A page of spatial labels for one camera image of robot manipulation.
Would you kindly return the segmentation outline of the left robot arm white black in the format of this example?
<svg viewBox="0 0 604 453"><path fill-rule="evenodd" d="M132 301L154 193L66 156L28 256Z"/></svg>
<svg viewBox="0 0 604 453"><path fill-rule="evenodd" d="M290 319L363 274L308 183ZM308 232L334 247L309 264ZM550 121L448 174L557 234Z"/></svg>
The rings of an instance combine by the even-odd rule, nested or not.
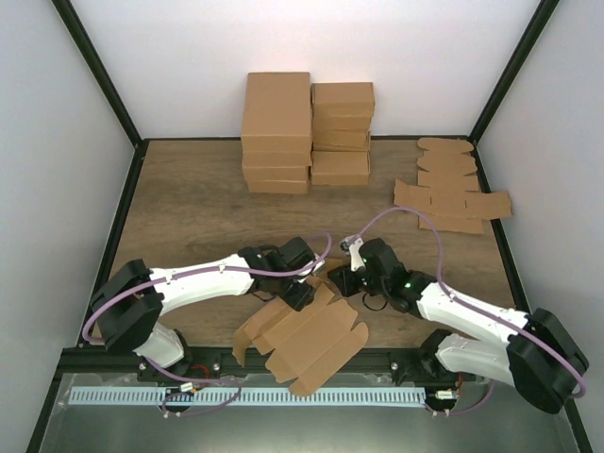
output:
<svg viewBox="0 0 604 453"><path fill-rule="evenodd" d="M161 316L193 303L223 296L267 293L300 311L313 300L308 277L325 261L300 237L282 246L244 247L222 260L182 268L149 268L131 260L92 296L91 338L111 354L133 352L159 365L173 381L185 379L193 358Z"/></svg>

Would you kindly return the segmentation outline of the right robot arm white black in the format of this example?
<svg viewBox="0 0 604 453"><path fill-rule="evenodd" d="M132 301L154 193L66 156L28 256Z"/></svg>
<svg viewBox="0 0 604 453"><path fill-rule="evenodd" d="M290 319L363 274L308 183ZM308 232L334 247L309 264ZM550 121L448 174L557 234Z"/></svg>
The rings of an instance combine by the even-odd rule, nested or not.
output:
<svg viewBox="0 0 604 453"><path fill-rule="evenodd" d="M589 361L550 311L505 309L408 270L381 239L345 238L350 262L328 272L344 296L381 296L394 310L442 324L423 343L422 374L467 373L512 386L529 404L556 414L580 397Z"/></svg>

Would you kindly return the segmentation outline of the bottom large folded box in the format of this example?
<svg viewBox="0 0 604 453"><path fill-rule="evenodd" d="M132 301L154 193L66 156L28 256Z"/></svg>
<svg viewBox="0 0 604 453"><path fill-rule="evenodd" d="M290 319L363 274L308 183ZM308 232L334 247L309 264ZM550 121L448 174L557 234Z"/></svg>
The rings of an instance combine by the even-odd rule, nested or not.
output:
<svg viewBox="0 0 604 453"><path fill-rule="evenodd" d="M305 194L310 188L307 180L250 180L246 185L251 193Z"/></svg>

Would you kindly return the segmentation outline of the bottom small folded box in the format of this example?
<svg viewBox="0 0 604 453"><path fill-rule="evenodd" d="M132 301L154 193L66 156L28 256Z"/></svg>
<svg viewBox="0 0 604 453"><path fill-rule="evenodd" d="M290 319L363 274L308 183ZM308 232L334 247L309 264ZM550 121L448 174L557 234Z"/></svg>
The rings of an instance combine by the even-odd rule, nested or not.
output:
<svg viewBox="0 0 604 453"><path fill-rule="evenodd" d="M368 152L313 151L311 184L367 186L370 178Z"/></svg>

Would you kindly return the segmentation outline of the top small folded cardboard box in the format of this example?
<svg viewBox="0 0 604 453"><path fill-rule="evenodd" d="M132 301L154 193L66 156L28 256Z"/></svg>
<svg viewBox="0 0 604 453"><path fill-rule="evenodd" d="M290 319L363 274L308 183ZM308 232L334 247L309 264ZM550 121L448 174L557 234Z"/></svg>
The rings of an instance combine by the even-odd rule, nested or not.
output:
<svg viewBox="0 0 604 453"><path fill-rule="evenodd" d="M372 82L315 83L311 100L315 115L373 117L375 114Z"/></svg>

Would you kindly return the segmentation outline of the top large folded cardboard box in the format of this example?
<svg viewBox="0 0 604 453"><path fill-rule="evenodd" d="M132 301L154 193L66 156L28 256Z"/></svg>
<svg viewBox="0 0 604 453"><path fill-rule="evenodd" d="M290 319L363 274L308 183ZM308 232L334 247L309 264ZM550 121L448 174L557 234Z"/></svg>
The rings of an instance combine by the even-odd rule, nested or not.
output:
<svg viewBox="0 0 604 453"><path fill-rule="evenodd" d="M241 140L247 152L310 152L310 74L248 74Z"/></svg>

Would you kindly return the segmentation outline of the stack of flat cardboard blanks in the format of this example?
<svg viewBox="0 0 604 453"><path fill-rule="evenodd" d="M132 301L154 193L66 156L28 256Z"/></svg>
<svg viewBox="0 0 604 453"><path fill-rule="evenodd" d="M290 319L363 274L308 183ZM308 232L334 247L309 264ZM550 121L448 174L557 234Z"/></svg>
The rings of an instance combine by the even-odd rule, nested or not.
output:
<svg viewBox="0 0 604 453"><path fill-rule="evenodd" d="M465 140L423 137L417 159L417 183L397 180L394 204L421 212L418 226L439 231L482 234L483 223L512 216L505 191L485 193L478 181L474 146Z"/></svg>

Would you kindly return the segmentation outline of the grey metal base plate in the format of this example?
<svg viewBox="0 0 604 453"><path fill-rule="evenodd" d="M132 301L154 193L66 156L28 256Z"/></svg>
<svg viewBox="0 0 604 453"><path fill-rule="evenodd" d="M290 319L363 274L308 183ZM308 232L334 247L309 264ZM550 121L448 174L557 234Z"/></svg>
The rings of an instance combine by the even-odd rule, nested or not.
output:
<svg viewBox="0 0 604 453"><path fill-rule="evenodd" d="M59 387L43 452L576 452L564 414L533 409L504 385L467 383L463 414L425 407L78 406L75 386L153 387L133 377L76 375ZM244 388L276 387L266 376ZM327 388L386 387L376 377L340 376Z"/></svg>

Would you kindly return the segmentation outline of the black aluminium frame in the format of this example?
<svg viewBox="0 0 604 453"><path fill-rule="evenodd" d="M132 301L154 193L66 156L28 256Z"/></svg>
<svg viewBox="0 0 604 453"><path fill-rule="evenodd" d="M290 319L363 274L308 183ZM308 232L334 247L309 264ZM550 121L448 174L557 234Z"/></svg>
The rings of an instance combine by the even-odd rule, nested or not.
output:
<svg viewBox="0 0 604 453"><path fill-rule="evenodd" d="M164 387L160 407L166 417L190 414L193 398L215 386L227 388L227 406L238 404L243 387L216 349L189 346L159 319L221 296L256 295L261 309L234 334L236 367L247 369L259 358L289 395L309 398L363 356L369 329L348 302L362 294L380 295L399 312L439 323L419 348L397 350L385 360L394 383L402 379L402 365L411 365L428 411L452 415L456 380L464 376L512 386L546 413L584 395L589 362L553 313L501 309L455 291L441 272L407 269L381 239L354 234L342 249L348 261L337 268L328 268L327 255L313 253L299 237L183 268L149 268L141 260L116 274L102 267L83 346L63 350L58 369L137 372Z"/></svg>

